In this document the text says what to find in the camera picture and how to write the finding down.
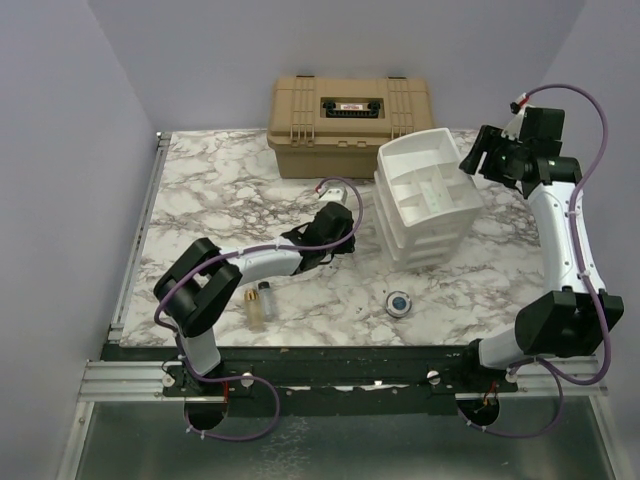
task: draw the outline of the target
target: tan plastic toolbox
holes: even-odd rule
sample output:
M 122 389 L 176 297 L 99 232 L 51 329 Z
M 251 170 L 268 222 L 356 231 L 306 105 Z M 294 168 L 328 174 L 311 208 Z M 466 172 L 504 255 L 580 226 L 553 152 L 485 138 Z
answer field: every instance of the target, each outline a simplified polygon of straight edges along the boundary
M 267 141 L 282 178 L 373 178 L 381 145 L 433 127 L 422 79 L 283 77 Z

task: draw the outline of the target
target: metal floor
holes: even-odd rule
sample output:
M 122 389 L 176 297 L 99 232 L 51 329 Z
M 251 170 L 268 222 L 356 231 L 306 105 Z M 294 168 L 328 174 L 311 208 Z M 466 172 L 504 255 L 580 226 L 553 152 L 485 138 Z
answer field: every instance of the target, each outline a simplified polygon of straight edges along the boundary
M 535 431 L 555 411 L 550 398 L 502 401 L 496 427 Z M 265 419 L 228 419 L 220 430 L 245 433 Z M 182 404 L 95 405 L 80 480 L 417 480 L 613 479 L 588 397 L 567 399 L 551 434 L 506 440 L 467 428 L 458 417 L 427 415 L 286 417 L 249 443 L 200 440 L 185 433 Z

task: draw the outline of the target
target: white plastic drawer organizer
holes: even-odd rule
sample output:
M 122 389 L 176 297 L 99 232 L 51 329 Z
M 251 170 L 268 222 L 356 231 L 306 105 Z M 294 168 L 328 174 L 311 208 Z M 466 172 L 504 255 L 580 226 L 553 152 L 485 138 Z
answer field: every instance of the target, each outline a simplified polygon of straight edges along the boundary
M 483 206 L 448 128 L 393 140 L 378 151 L 374 222 L 392 270 L 446 263 Z

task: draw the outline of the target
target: gray wall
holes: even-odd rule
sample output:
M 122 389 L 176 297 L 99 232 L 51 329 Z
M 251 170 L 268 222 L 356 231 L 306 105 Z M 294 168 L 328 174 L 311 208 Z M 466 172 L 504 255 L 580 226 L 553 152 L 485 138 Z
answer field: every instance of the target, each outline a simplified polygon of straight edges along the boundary
M 508 118 L 583 0 L 89 0 L 158 129 L 266 126 L 284 74 L 424 76 L 440 125 Z
M 1 476 L 51 479 L 155 135 L 83 0 L 4 1 L 0 65 Z
M 613 366 L 607 377 L 618 428 L 640 476 L 640 3 L 589 0 L 544 82 L 572 82 L 602 102 L 611 124 L 607 154 L 585 193 L 589 239 L 611 293 L 626 312 L 613 331 Z M 565 149 L 588 164 L 599 145 L 598 117 L 570 93 L 539 94 L 540 105 L 567 109 Z

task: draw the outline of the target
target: small glass bottle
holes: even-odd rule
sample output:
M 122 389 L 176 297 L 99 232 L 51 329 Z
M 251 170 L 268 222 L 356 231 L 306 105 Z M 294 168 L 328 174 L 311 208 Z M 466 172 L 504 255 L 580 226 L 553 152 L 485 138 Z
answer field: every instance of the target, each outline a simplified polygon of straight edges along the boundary
M 258 292 L 260 294 L 260 303 L 262 303 L 262 311 L 267 321 L 273 321 L 277 317 L 276 299 L 271 290 L 269 282 L 260 282 L 258 284 Z
M 249 330 L 252 332 L 264 331 L 264 312 L 255 288 L 249 288 L 244 292 L 244 310 L 247 314 Z

